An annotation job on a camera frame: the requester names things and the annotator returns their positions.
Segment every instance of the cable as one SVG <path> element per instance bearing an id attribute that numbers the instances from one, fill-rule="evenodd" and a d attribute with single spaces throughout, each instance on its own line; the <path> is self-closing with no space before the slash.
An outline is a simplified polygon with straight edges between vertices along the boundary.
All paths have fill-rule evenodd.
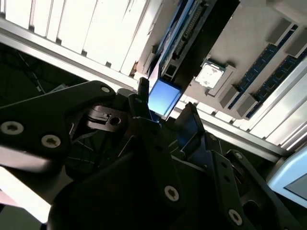
<path id="1" fill-rule="evenodd" d="M 221 145 L 221 139 L 218 138 L 219 144 L 220 144 L 220 149 L 221 149 L 221 155 L 224 156 L 223 150 L 222 150 L 222 145 Z"/>
<path id="2" fill-rule="evenodd" d="M 68 157 L 68 158 L 69 158 L 69 159 L 79 160 L 79 161 L 80 161 L 80 159 L 79 159 L 79 158 L 75 158 L 75 157 Z M 87 162 L 87 163 L 94 164 L 94 162 L 92 162 L 92 161 L 88 161 L 88 160 L 83 160 L 83 162 Z"/>
<path id="3" fill-rule="evenodd" d="M 90 151 L 94 151 L 92 148 L 88 147 L 87 145 L 84 145 L 81 141 L 77 141 L 79 144 L 83 145 L 84 147 L 86 147 L 88 150 Z"/>
<path id="4" fill-rule="evenodd" d="M 19 57 L 21 58 L 21 60 L 26 64 L 27 67 L 30 67 L 29 64 L 25 61 L 25 59 L 23 58 L 23 56 L 19 53 L 19 51 L 17 51 Z M 35 77 L 37 83 L 38 83 L 38 86 L 40 87 L 40 89 L 43 91 L 44 94 L 46 94 L 44 88 L 42 87 L 42 85 L 40 84 L 36 74 L 34 72 L 32 72 L 33 76 Z"/>
<path id="5" fill-rule="evenodd" d="M 79 163 L 78 163 L 78 166 L 77 166 L 77 170 L 80 168 L 81 162 L 83 161 L 84 149 L 85 148 L 82 148 L 82 152 L 81 152 L 80 160 L 79 160 Z"/>

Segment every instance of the hole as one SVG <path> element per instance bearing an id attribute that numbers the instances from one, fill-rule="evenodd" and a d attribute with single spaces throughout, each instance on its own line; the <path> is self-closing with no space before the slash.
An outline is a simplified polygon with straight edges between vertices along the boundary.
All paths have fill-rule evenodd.
<path id="1" fill-rule="evenodd" d="M 168 191 L 168 194 L 171 196 L 171 197 L 175 197 L 175 191 L 173 191 L 172 189 L 169 189 Z"/>
<path id="2" fill-rule="evenodd" d="M 239 220 L 239 217 L 236 215 L 236 214 L 234 214 L 234 218 L 235 218 L 235 220 Z"/>
<path id="3" fill-rule="evenodd" d="M 8 125 L 8 130 L 16 131 L 16 130 L 18 130 L 18 127 L 16 125 Z"/>
<path id="4" fill-rule="evenodd" d="M 110 121 L 110 124 L 113 126 L 118 125 L 119 123 L 120 123 L 120 119 L 118 117 L 114 117 Z"/>
<path id="5" fill-rule="evenodd" d="M 230 182 L 230 179 L 228 176 L 224 176 L 224 179 L 227 181 L 227 182 Z"/>
<path id="6" fill-rule="evenodd" d="M 261 222 L 261 209 L 258 204 L 253 201 L 249 200 L 243 205 L 243 212 L 245 216 L 249 219 L 249 221 L 254 225 L 257 226 Z"/>
<path id="7" fill-rule="evenodd" d="M 161 152 L 163 148 L 162 148 L 161 146 L 158 146 L 158 145 L 157 145 L 157 146 L 155 147 L 155 149 L 156 149 L 157 151 Z"/>
<path id="8" fill-rule="evenodd" d="M 227 168 L 227 165 L 224 162 L 221 162 L 221 164 L 224 168 Z"/>
<path id="9" fill-rule="evenodd" d="M 46 142 L 47 142 L 48 144 L 50 144 L 50 145 L 56 145 L 56 144 L 57 144 L 57 142 L 56 142 L 55 139 L 53 139 L 53 138 L 48 138 L 48 139 L 46 140 Z"/>

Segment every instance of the black plastic part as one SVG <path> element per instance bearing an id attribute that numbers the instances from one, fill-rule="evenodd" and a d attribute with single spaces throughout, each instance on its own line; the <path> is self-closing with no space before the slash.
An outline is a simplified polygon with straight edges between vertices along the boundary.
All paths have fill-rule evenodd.
<path id="1" fill-rule="evenodd" d="M 178 146 L 185 153 L 186 159 L 203 167 L 206 152 L 205 130 L 197 109 L 192 103 L 188 103 L 182 110 L 175 121 L 175 127 Z"/>
<path id="2" fill-rule="evenodd" d="M 101 90 L 101 87 L 108 88 L 109 92 Z M 17 121 L 24 126 L 24 131 L 19 135 L 6 135 L 0 132 L 0 144 L 21 150 L 25 155 L 31 154 L 54 162 L 54 168 L 59 168 L 59 164 L 70 152 L 72 135 L 83 114 L 95 104 L 111 104 L 114 97 L 115 92 L 109 86 L 100 81 L 91 81 L 2 107 L 0 124 Z M 43 146 L 41 139 L 48 134 L 59 137 L 60 146 Z M 2 157 L 5 156 L 0 154 L 0 162 L 6 162 Z M 26 164 L 27 170 L 31 172 L 31 162 Z M 52 167 L 49 167 L 36 173 L 51 170 Z"/>
<path id="3" fill-rule="evenodd" d="M 209 151 L 206 153 L 205 165 L 206 171 L 215 187 L 217 213 L 229 221 L 232 229 L 256 230 L 243 212 L 230 161 L 216 152 Z M 230 210 L 235 210 L 239 214 L 242 219 L 241 225 L 237 225 L 230 218 Z"/>
<path id="4" fill-rule="evenodd" d="M 138 95 L 148 103 L 149 98 L 149 81 L 146 78 L 139 79 Z"/>
<path id="5" fill-rule="evenodd" d="M 113 100 L 112 103 L 112 108 L 119 110 L 119 111 L 123 111 L 123 112 L 127 112 L 129 110 L 129 101 L 128 101 L 128 97 L 130 94 L 134 94 L 134 92 L 127 90 L 127 89 L 119 89 L 115 99 Z M 107 161 L 107 159 L 109 159 L 111 156 L 111 152 L 107 151 L 108 148 L 112 148 L 115 149 L 118 144 L 120 143 L 120 141 L 123 139 L 124 133 L 125 131 L 121 130 L 120 132 L 116 132 L 116 133 L 111 133 L 111 132 L 105 132 L 105 136 L 104 138 L 101 140 L 101 144 L 97 153 L 97 157 L 94 161 L 94 165 L 93 165 L 93 172 L 95 172 L 99 165 L 103 162 L 103 161 Z"/>
<path id="6" fill-rule="evenodd" d="M 138 140 L 144 148 L 144 164 L 148 165 L 156 202 L 160 203 L 163 211 L 175 212 L 176 209 L 183 209 L 186 205 L 184 192 L 160 125 L 142 117 L 138 117 L 136 123 L 139 130 Z M 180 199 L 177 202 L 170 201 L 165 196 L 165 187 L 168 185 L 178 191 Z"/>
<path id="7" fill-rule="evenodd" d="M 173 164 L 187 197 L 181 215 L 161 209 L 146 174 L 147 165 L 137 153 L 130 153 L 63 190 L 52 205 L 48 230 L 231 229 L 214 212 L 217 204 L 207 174 L 182 161 L 173 160 Z"/>
<path id="8" fill-rule="evenodd" d="M 147 102 L 139 95 L 131 94 L 129 95 L 128 100 L 132 117 L 144 117 L 149 120 L 152 119 Z"/>
<path id="9" fill-rule="evenodd" d="M 303 230 L 243 154 L 230 150 L 226 157 L 242 175 L 241 187 L 239 187 L 241 204 L 247 216 L 249 212 L 259 216 L 255 223 L 258 228 L 262 230 Z"/>

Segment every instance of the white panel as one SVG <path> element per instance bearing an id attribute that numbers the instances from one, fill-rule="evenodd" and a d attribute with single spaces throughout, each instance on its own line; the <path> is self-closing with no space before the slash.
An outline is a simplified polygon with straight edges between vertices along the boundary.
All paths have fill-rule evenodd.
<path id="1" fill-rule="evenodd" d="M 88 58 L 106 64 L 112 52 L 112 40 L 124 17 L 128 2 L 129 0 L 98 1 L 84 45 Z"/>
<path id="2" fill-rule="evenodd" d="M 145 76 L 145 75 L 143 75 L 143 74 L 141 74 L 141 73 L 139 73 L 139 72 L 136 72 L 135 74 L 134 74 L 134 76 L 133 76 L 133 79 L 135 79 L 135 80 L 139 80 L 140 78 L 147 78 L 147 76 Z"/>
<path id="3" fill-rule="evenodd" d="M 307 121 L 307 102 L 305 102 L 298 110 L 295 111 L 286 121 L 284 121 L 272 134 L 268 136 L 267 141 L 279 145 L 287 141 L 288 135 L 292 135 L 293 131 L 297 131 L 304 122 Z"/>
<path id="4" fill-rule="evenodd" d="M 161 3 L 162 0 L 151 0 L 149 2 L 142 23 L 133 39 L 129 52 L 120 70 L 123 74 L 129 75 L 134 63 L 139 60 L 151 34 L 151 29 L 153 28 L 154 21 L 159 13 Z"/>
<path id="5" fill-rule="evenodd" d="M 31 5 L 31 0 L 6 0 L 5 19 L 28 29 Z"/>
<path id="6" fill-rule="evenodd" d="M 243 125 L 243 123 L 246 122 L 246 120 L 244 119 L 237 119 L 234 121 L 233 125 L 236 127 L 240 127 L 241 125 Z"/>
<path id="7" fill-rule="evenodd" d="M 215 111 L 214 108 L 212 108 L 212 107 L 210 107 L 210 106 L 208 106 L 204 103 L 201 103 L 201 102 L 198 103 L 197 108 L 206 112 L 206 113 L 208 113 L 208 114 L 212 114 Z"/>
<path id="8" fill-rule="evenodd" d="M 135 36 L 143 9 L 147 5 L 146 2 L 146 0 L 130 1 L 122 23 L 116 28 L 116 34 L 111 42 L 112 52 L 107 60 L 112 64 L 111 68 L 116 71 L 120 71 L 122 67 Z"/>
<path id="9" fill-rule="evenodd" d="M 217 112 L 215 117 L 229 123 L 232 119 L 234 119 L 232 116 L 229 116 L 227 114 L 224 114 L 223 112 Z"/>
<path id="10" fill-rule="evenodd" d="M 184 94 L 181 96 L 180 101 L 184 102 L 186 100 L 187 96 Z"/>
<path id="11" fill-rule="evenodd" d="M 179 101 L 176 107 L 183 110 L 186 107 L 186 103 Z"/>
<path id="12" fill-rule="evenodd" d="M 302 100 L 306 99 L 307 74 L 295 87 L 272 108 L 265 117 L 251 130 L 251 134 L 257 137 L 267 137 L 274 131 L 291 113 L 295 111 Z"/>
<path id="13" fill-rule="evenodd" d="M 197 102 L 194 98 L 191 98 L 191 97 L 188 97 L 188 96 L 186 97 L 186 99 L 184 101 L 185 101 L 185 103 L 191 102 L 192 104 Z"/>
<path id="14" fill-rule="evenodd" d="M 51 14 L 49 19 L 49 26 L 47 31 L 47 38 L 53 42 L 56 41 L 59 31 L 59 23 L 63 12 L 65 0 L 53 0 Z"/>
<path id="15" fill-rule="evenodd" d="M 46 36 L 52 0 L 35 0 L 33 26 L 34 32 Z"/>
<path id="16" fill-rule="evenodd" d="M 95 5 L 96 0 L 66 0 L 58 34 L 62 46 L 82 52 Z"/>
<path id="17" fill-rule="evenodd" d="M 171 113 L 170 113 L 170 117 L 174 118 L 174 119 L 177 119 L 179 117 L 180 113 L 178 113 L 177 111 L 173 110 Z"/>
<path id="18" fill-rule="evenodd" d="M 198 115 L 200 116 L 201 119 L 205 120 L 206 116 L 208 115 L 207 113 L 200 111 L 199 109 L 197 110 Z"/>

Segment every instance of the screw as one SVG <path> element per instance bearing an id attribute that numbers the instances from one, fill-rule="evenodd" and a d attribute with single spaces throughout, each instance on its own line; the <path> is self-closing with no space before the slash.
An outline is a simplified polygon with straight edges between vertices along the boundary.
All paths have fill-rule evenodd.
<path id="1" fill-rule="evenodd" d="M 241 156 L 240 153 L 236 152 L 236 157 L 238 157 L 239 159 L 243 159 L 243 157 Z"/>
<path id="2" fill-rule="evenodd" d="M 230 209 L 228 211 L 228 215 L 230 216 L 231 220 L 238 226 L 242 225 L 242 218 L 241 216 L 238 214 L 237 211 L 235 211 L 234 209 Z"/>
<path id="3" fill-rule="evenodd" d="M 179 193 L 177 189 L 175 189 L 173 186 L 170 186 L 170 185 L 166 186 L 164 188 L 164 193 L 166 197 L 170 199 L 171 201 L 176 202 L 179 200 Z"/>
<path id="4" fill-rule="evenodd" d="M 43 136 L 41 141 L 42 141 L 43 146 L 45 146 L 47 148 L 51 148 L 51 149 L 54 149 L 54 148 L 60 146 L 60 144 L 61 144 L 60 138 L 58 138 L 57 136 L 54 136 L 54 135 L 45 135 L 45 136 Z"/>
<path id="5" fill-rule="evenodd" d="M 1 124 L 1 132 L 7 135 L 17 135 L 24 131 L 24 126 L 16 121 L 7 121 Z"/>
<path id="6" fill-rule="evenodd" d="M 103 92 L 110 92 L 110 90 L 107 88 L 107 87 L 101 87 L 101 90 L 103 91 Z"/>
<path id="7" fill-rule="evenodd" d="M 211 138 L 212 140 L 217 140 L 216 137 L 213 136 L 212 134 L 210 134 L 210 138 Z"/>
<path id="8" fill-rule="evenodd" d="M 135 99 L 137 102 L 142 103 L 143 101 L 140 98 Z"/>

